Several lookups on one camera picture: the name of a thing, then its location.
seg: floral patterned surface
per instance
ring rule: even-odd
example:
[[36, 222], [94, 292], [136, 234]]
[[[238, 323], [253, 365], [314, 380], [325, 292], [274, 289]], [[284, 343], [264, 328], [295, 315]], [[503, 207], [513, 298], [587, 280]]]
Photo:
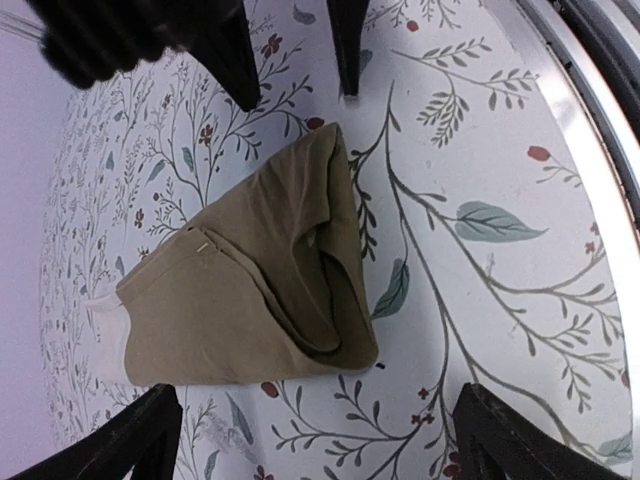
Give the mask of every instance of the floral patterned surface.
[[536, 72], [475, 0], [373, 0], [361, 96], [345, 101], [320, 7], [247, 2], [263, 91], [248, 114], [177, 53], [70, 102], [41, 271], [59, 447], [141, 394], [88, 371], [100, 339], [83, 302], [269, 155], [338, 121], [379, 363], [361, 375], [178, 389], [175, 478], [459, 479], [451, 412], [468, 381], [629, 475], [616, 296]]

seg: folded garment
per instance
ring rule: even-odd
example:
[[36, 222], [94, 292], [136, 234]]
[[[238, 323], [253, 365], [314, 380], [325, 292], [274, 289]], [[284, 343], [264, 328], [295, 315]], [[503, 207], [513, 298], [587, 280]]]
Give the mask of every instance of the folded garment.
[[342, 134], [274, 155], [88, 305], [103, 381], [216, 385], [370, 367]]

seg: green leaf illustration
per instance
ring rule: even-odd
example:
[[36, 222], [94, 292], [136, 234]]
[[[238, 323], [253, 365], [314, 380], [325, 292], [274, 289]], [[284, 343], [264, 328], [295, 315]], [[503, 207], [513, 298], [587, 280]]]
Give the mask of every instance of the green leaf illustration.
[[383, 318], [400, 311], [409, 292], [409, 266], [401, 258], [393, 262], [391, 280], [387, 291], [380, 297], [373, 309], [372, 318]]
[[107, 163], [105, 163], [105, 168], [113, 172], [113, 167], [115, 167], [115, 163], [113, 161], [113, 152], [110, 152], [109, 156], [107, 157]]
[[627, 463], [633, 459], [633, 440], [631, 437], [631, 432], [629, 432], [620, 438], [609, 440], [600, 445], [598, 453], [603, 457], [607, 457], [605, 460], [607, 465]]
[[189, 171], [193, 172], [195, 163], [193, 161], [191, 150], [189, 150], [187, 147], [182, 147], [182, 158], [184, 159], [184, 163], [187, 164], [187, 167], [189, 167]]
[[153, 182], [156, 177], [160, 175], [160, 172], [162, 170], [164, 170], [164, 160], [160, 160], [158, 163], [156, 163], [156, 166], [153, 167], [153, 170], [151, 170], [151, 175], [149, 175], [149, 178], [147, 179], [147, 185], [149, 184], [149, 182]]
[[293, 4], [293, 19], [302, 25], [313, 25], [316, 23], [316, 16], [313, 13], [303, 12], [295, 3]]
[[204, 478], [205, 480], [211, 480], [211, 475], [213, 474], [213, 470], [216, 468], [216, 461], [218, 460], [218, 454], [220, 450], [216, 450], [207, 459], [207, 464], [204, 467]]
[[118, 256], [116, 259], [116, 270], [120, 272], [120, 275], [124, 277], [124, 263], [122, 262], [122, 257]]
[[229, 399], [229, 405], [231, 405], [233, 426], [240, 429], [249, 445], [253, 445], [253, 435], [251, 434], [251, 429], [249, 428], [249, 422], [247, 422], [247, 418], [244, 416], [244, 413], [242, 413], [242, 410], [240, 410], [240, 407], [235, 402], [235, 400], [231, 398], [231, 395], [229, 395], [228, 393], [226, 395]]
[[467, 202], [458, 208], [456, 232], [473, 242], [507, 243], [531, 240], [547, 230], [534, 230], [503, 208]]

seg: leaf print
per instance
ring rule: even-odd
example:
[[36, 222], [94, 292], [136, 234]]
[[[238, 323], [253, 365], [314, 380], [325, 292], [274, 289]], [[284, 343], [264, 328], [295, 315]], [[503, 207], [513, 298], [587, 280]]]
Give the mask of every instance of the leaf print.
[[393, 262], [391, 280], [387, 291], [380, 297], [373, 309], [372, 318], [383, 318], [400, 311], [409, 292], [409, 266], [407, 261], [397, 258]]
[[316, 23], [316, 16], [313, 13], [303, 12], [295, 3], [293, 4], [293, 19], [303, 25], [313, 25]]
[[456, 232], [473, 242], [507, 243], [537, 238], [546, 230], [534, 230], [503, 208], [484, 202], [464, 203], [458, 208]]
[[467, 63], [466, 63], [464, 60], [462, 60], [460, 57], [456, 56], [456, 55], [453, 55], [453, 56], [451, 57], [451, 59], [452, 59], [452, 60], [453, 60], [453, 62], [454, 62], [456, 65], [458, 65], [459, 67], [466, 67], [466, 66], [467, 66]]
[[156, 163], [155, 167], [153, 167], [153, 170], [151, 170], [151, 175], [149, 175], [149, 178], [147, 179], [147, 185], [149, 184], [149, 182], [154, 181], [156, 177], [160, 175], [160, 172], [162, 172], [162, 170], [164, 170], [164, 160], [160, 160], [158, 163]]
[[300, 411], [301, 403], [302, 403], [302, 386], [298, 386], [298, 389], [296, 390], [296, 407], [298, 408], [298, 411]]
[[356, 386], [353, 389], [353, 398], [355, 399], [355, 401], [358, 401], [358, 397], [360, 396], [360, 392], [362, 391], [362, 381], [358, 380], [356, 382]]
[[498, 104], [498, 94], [494, 91], [489, 97], [489, 109], [493, 112]]
[[584, 293], [582, 296], [591, 297], [593, 295], [596, 295], [597, 293], [600, 293], [602, 290], [604, 290], [604, 283], [599, 283], [598, 285], [593, 287], [591, 290], [589, 290], [587, 293]]
[[253, 435], [251, 434], [251, 428], [249, 428], [249, 422], [247, 422], [247, 418], [240, 410], [238, 404], [231, 398], [231, 395], [226, 394], [229, 399], [229, 405], [231, 405], [231, 415], [233, 418], [233, 426], [240, 429], [244, 438], [247, 440], [249, 445], [253, 445]]
[[193, 161], [191, 150], [189, 150], [187, 147], [182, 147], [182, 158], [184, 159], [184, 163], [187, 164], [187, 167], [189, 167], [189, 171], [193, 172], [195, 163]]
[[361, 75], [362, 75], [362, 72], [364, 72], [365, 68], [367, 68], [367, 65], [369, 65], [369, 63], [371, 62], [371, 59], [373, 59], [373, 52], [371, 50], [366, 50], [366, 49], [360, 50], [360, 74]]
[[115, 167], [115, 164], [113, 162], [113, 152], [110, 152], [109, 156], [107, 157], [107, 163], [105, 163], [105, 168], [107, 170], [113, 171], [114, 167]]
[[538, 162], [545, 163], [551, 160], [551, 165], [545, 165], [542, 167], [542, 171], [545, 172], [546, 176], [539, 180], [536, 180], [537, 184], [546, 183], [556, 176], [562, 178], [564, 183], [570, 183], [574, 188], [579, 188], [582, 186], [582, 179], [578, 172], [572, 170], [569, 167], [566, 167], [560, 160], [555, 158], [546, 148], [531, 146], [527, 152], [529, 158], [532, 158]]
[[560, 297], [560, 306], [562, 308], [562, 318], [567, 318], [569, 310], [567, 309], [567, 302], [562, 297]]
[[418, 113], [418, 121], [423, 125], [435, 125], [438, 123], [436, 133], [431, 142], [438, 148], [442, 148], [453, 139], [455, 132], [460, 129], [464, 121], [464, 112], [469, 111], [469, 104], [458, 94], [455, 89], [450, 92], [436, 92], [423, 111]]
[[633, 459], [631, 447], [632, 435], [629, 432], [620, 438], [604, 442], [598, 448], [598, 453], [603, 457], [607, 457], [605, 460], [607, 465], [619, 465], [630, 462]]
[[427, 53], [425, 53], [422, 58], [435, 57], [439, 52], [440, 52], [439, 48], [434, 48], [433, 50], [429, 50]]
[[124, 263], [122, 262], [122, 257], [119, 255], [118, 258], [116, 258], [116, 270], [124, 277]]
[[211, 475], [213, 474], [213, 470], [216, 468], [216, 461], [218, 460], [218, 454], [220, 450], [216, 450], [209, 458], [207, 458], [207, 464], [204, 467], [204, 478], [205, 480], [211, 480]]
[[527, 346], [529, 347], [529, 355], [536, 356], [536, 345], [533, 343], [533, 338], [527, 336]]
[[339, 480], [338, 477], [336, 476], [335, 473], [333, 473], [333, 471], [327, 467], [326, 465], [324, 466], [324, 474], [329, 477], [330, 480]]
[[376, 400], [373, 403], [373, 420], [378, 423], [378, 417], [380, 417], [380, 402]]
[[398, 123], [398, 119], [395, 117], [395, 115], [391, 114], [389, 118], [391, 119], [391, 124], [393, 125], [393, 128], [396, 130], [396, 132], [402, 132], [400, 124]]
[[[353, 151], [353, 155], [362, 157], [361, 152]], [[378, 221], [376, 216], [369, 207], [369, 203], [372, 201], [371, 195], [365, 192], [362, 187], [355, 183], [356, 192], [360, 199], [360, 206], [358, 207], [358, 224], [360, 225], [360, 243], [361, 243], [361, 257], [364, 259], [367, 256], [371, 257], [371, 260], [375, 262], [376, 255], [374, 248], [378, 245], [378, 241], [373, 237], [372, 230], [376, 228]]]

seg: khaki fabric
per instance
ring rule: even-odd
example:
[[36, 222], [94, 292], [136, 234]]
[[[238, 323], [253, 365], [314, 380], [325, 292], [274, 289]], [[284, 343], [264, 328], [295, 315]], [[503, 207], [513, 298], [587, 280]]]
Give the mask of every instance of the khaki fabric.
[[342, 134], [274, 155], [117, 287], [135, 385], [254, 383], [376, 360]]

